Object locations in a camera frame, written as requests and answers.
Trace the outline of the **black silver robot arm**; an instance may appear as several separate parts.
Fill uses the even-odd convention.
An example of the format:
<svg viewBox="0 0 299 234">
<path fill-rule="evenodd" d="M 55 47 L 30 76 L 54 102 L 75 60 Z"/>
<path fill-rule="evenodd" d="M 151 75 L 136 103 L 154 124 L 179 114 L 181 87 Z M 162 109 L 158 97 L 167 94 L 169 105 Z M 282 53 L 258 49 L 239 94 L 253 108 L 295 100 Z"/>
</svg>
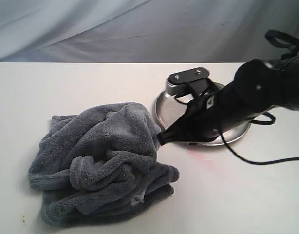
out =
<svg viewBox="0 0 299 234">
<path fill-rule="evenodd" d="M 171 74 L 167 92 L 191 94 L 185 112 L 158 134 L 160 144 L 211 142 L 239 125 L 275 107 L 299 111 L 299 57 L 252 60 L 236 71 L 222 88 L 210 80 L 202 67 Z"/>
</svg>

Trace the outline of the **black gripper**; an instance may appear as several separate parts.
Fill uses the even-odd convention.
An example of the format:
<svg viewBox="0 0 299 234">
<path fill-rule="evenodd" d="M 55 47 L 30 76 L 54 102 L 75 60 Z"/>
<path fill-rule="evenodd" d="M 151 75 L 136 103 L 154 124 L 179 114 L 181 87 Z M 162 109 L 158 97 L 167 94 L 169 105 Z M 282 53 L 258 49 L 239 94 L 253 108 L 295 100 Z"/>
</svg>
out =
<svg viewBox="0 0 299 234">
<path fill-rule="evenodd" d="M 172 142 L 212 142 L 224 132 L 250 122 L 266 111 L 266 94 L 255 84 L 231 82 L 222 89 L 206 83 L 196 92 L 190 84 L 187 88 L 193 100 L 185 113 L 169 128 L 157 134 L 161 146 Z"/>
</svg>

